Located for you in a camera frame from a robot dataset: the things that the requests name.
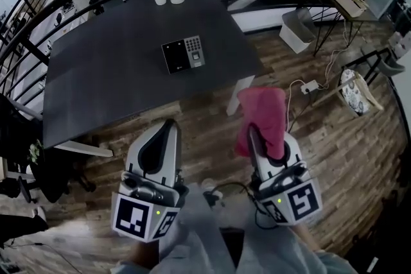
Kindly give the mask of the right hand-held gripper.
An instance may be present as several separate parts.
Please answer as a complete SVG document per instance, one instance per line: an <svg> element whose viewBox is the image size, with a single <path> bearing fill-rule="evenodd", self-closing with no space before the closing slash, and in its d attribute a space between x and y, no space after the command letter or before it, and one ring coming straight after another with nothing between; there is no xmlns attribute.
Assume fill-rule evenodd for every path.
<svg viewBox="0 0 411 274"><path fill-rule="evenodd" d="M256 125L248 127L247 142L254 172L251 190L258 205L280 226L302 223L322 210L318 181L309 174L297 140L284 133L283 165L267 155L265 140Z"/></svg>

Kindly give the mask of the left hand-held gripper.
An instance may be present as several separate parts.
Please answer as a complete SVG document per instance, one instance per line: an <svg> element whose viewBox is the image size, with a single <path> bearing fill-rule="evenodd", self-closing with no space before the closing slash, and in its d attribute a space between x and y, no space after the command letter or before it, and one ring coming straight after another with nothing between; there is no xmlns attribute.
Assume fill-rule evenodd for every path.
<svg viewBox="0 0 411 274"><path fill-rule="evenodd" d="M185 185L174 187L179 163L180 128L174 120L151 126L131 144L127 171L112 194L113 231L145 243L170 231L189 192Z"/></svg>

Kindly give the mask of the pink cloth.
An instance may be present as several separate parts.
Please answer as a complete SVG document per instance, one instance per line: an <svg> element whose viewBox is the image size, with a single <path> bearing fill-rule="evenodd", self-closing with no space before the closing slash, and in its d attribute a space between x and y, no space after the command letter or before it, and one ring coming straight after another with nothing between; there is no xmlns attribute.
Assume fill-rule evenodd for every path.
<svg viewBox="0 0 411 274"><path fill-rule="evenodd" d="M247 142L248 127L256 125L265 140L269 157L279 160L284 155L284 133L286 131L285 92L277 87L249 87L238 95L243 121L237 137L235 150L249 157Z"/></svg>

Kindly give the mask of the black keypad device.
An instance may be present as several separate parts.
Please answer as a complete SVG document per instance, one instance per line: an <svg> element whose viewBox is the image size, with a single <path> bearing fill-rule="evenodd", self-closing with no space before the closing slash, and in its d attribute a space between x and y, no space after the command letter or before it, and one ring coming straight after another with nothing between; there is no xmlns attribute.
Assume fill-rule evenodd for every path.
<svg viewBox="0 0 411 274"><path fill-rule="evenodd" d="M161 48L170 74L193 69L205 64L199 35L163 44Z"/></svg>

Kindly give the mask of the person's left forearm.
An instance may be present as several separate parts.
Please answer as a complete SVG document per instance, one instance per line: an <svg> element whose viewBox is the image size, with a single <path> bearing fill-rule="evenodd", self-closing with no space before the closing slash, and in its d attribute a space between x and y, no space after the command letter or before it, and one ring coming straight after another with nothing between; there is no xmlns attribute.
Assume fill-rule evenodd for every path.
<svg viewBox="0 0 411 274"><path fill-rule="evenodd" d="M152 270L159 260L159 242L144 243L138 241L131 249L127 261Z"/></svg>

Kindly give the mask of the person's right forearm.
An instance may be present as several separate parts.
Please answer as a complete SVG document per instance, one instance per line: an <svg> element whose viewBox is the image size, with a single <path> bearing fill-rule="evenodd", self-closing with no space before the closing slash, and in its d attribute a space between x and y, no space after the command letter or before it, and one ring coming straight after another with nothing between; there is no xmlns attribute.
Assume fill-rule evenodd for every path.
<svg viewBox="0 0 411 274"><path fill-rule="evenodd" d="M313 252L321 251L321 247L310 233L308 227L303 224L298 224L291 227L292 231L300 238L302 242Z"/></svg>

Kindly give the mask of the person's grey trousers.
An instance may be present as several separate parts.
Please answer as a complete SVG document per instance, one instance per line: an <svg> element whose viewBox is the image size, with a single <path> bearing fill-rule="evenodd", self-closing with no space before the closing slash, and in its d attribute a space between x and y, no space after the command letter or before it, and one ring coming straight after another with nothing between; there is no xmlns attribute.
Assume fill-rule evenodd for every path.
<svg viewBox="0 0 411 274"><path fill-rule="evenodd" d="M253 224L254 211L254 204L246 193L227 196L212 208L220 228L246 229Z"/></svg>

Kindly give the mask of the white power strip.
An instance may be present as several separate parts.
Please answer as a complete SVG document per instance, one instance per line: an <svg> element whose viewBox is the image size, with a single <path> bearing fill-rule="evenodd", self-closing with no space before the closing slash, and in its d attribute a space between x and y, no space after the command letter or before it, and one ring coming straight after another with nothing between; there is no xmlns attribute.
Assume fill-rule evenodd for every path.
<svg viewBox="0 0 411 274"><path fill-rule="evenodd" d="M301 92L303 94L308 94L313 92L314 90L317 90L319 88L319 84L317 83L316 80L309 81L308 83L303 83L301 86Z"/></svg>

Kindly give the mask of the person's light shirt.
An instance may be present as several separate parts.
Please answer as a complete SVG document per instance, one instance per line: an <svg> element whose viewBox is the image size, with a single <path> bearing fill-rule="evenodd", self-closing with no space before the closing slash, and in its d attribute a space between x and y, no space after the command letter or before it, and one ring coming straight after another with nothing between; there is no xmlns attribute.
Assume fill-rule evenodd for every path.
<svg viewBox="0 0 411 274"><path fill-rule="evenodd" d="M349 262L321 249L311 251L291 227L220 228L197 184L169 235L159 241L152 270L126 259L110 274L357 274Z"/></svg>

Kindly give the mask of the wooden stool with floral cushion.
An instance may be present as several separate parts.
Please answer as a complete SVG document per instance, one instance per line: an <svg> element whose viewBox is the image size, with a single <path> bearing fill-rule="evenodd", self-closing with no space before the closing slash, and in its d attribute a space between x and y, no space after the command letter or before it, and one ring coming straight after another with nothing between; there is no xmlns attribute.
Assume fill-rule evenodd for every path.
<svg viewBox="0 0 411 274"><path fill-rule="evenodd" d="M342 69L335 88L316 100L312 107L317 107L334 97L339 99L355 119L384 110L372 95L362 75L352 69Z"/></svg>

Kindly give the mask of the white flowers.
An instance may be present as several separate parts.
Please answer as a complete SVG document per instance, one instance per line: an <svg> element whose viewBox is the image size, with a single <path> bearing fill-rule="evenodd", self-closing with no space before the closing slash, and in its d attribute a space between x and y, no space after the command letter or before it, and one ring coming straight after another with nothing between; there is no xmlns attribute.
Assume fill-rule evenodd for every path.
<svg viewBox="0 0 411 274"><path fill-rule="evenodd" d="M28 160L30 160L31 163L38 165L43 158L43 146L39 140L36 140L34 143L30 144Z"/></svg>

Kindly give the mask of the white trash bin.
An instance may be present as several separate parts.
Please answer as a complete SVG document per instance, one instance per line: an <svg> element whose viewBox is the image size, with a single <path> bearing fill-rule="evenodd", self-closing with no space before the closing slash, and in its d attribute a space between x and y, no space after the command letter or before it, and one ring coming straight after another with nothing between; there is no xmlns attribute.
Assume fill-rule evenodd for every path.
<svg viewBox="0 0 411 274"><path fill-rule="evenodd" d="M298 8L282 15L281 39L299 54L315 39L315 25L307 7Z"/></svg>

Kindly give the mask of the side table with black legs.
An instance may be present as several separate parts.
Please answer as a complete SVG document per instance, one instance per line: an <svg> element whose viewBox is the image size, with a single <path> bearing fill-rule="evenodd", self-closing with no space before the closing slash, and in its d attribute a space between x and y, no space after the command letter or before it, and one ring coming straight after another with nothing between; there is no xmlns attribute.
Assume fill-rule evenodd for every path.
<svg viewBox="0 0 411 274"><path fill-rule="evenodd" d="M349 12L337 0L319 0L319 2L321 11L313 16L313 22L318 26L317 41L313 51L314 57L316 57L340 21L349 26L348 30L343 32L346 47L352 44L365 22L379 21L369 9L366 9L358 17L351 17Z"/></svg>

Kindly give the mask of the light wooden box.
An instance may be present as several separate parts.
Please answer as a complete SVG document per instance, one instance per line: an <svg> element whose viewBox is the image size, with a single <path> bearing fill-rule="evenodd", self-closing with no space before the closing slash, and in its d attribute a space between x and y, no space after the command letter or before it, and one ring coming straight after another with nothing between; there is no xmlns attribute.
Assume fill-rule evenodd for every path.
<svg viewBox="0 0 411 274"><path fill-rule="evenodd" d="M347 14L352 18L357 18L367 9L367 4L363 0L335 0Z"/></svg>

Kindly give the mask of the black frame chair grey seat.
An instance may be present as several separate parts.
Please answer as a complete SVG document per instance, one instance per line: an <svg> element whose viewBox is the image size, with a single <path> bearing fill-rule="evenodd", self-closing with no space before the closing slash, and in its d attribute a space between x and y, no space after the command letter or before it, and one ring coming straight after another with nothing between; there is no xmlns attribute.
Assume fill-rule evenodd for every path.
<svg viewBox="0 0 411 274"><path fill-rule="evenodd" d="M376 79L379 73L391 78L405 72L405 67L396 62L395 56L388 47L377 50L372 44L365 43L361 46L360 51L361 57L345 64L343 68L348 69L366 63L369 70L363 78L368 85Z"/></svg>

